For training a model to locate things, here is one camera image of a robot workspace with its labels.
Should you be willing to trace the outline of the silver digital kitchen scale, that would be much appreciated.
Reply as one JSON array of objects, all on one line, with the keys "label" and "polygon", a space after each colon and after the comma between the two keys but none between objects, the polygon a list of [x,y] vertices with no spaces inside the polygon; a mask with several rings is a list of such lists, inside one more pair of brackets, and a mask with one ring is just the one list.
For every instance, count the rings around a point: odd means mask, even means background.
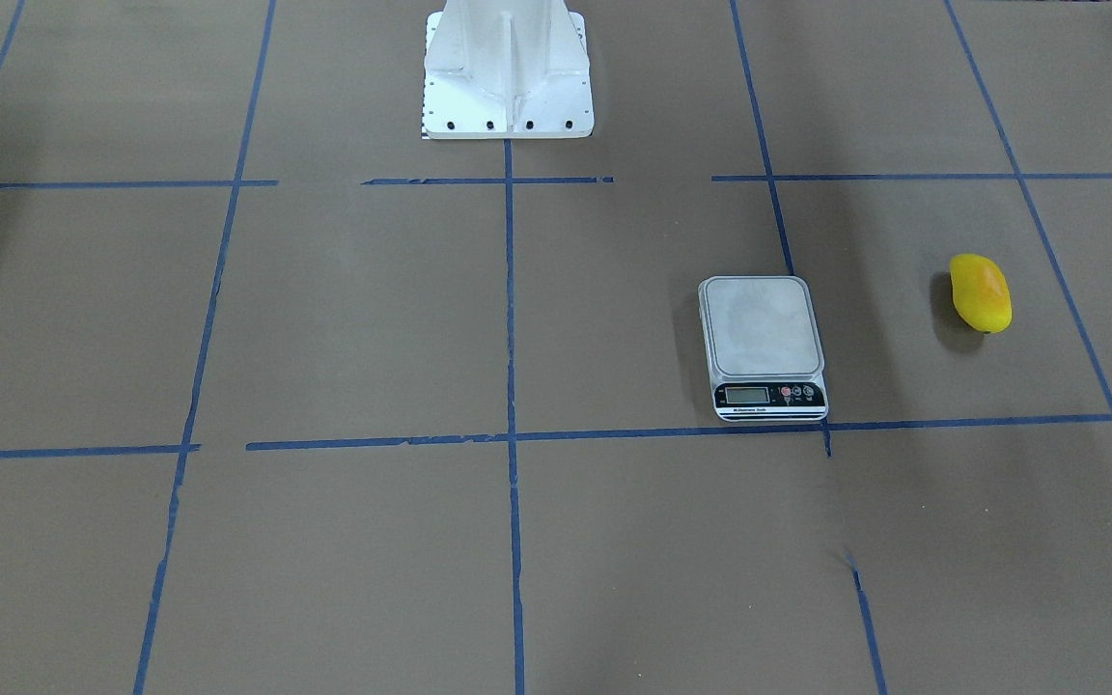
[{"label": "silver digital kitchen scale", "polygon": [[816,423],[830,413],[810,287],[790,274],[699,282],[699,318],[719,421]]}]

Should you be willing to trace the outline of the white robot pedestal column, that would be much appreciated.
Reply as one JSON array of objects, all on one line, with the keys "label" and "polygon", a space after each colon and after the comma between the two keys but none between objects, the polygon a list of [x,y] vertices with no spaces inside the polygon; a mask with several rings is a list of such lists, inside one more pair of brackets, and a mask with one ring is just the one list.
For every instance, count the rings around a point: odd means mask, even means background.
[{"label": "white robot pedestal column", "polygon": [[565,1],[447,1],[425,23],[421,136],[587,138],[587,24]]}]

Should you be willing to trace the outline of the yellow mango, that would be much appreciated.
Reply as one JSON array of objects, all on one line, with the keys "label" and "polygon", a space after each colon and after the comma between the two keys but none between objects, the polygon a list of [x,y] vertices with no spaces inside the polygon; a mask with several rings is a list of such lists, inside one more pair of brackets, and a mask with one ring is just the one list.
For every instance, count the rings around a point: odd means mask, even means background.
[{"label": "yellow mango", "polygon": [[949,262],[952,302],[970,328],[1001,332],[1014,320],[1014,302],[1000,265],[979,254],[957,254]]}]

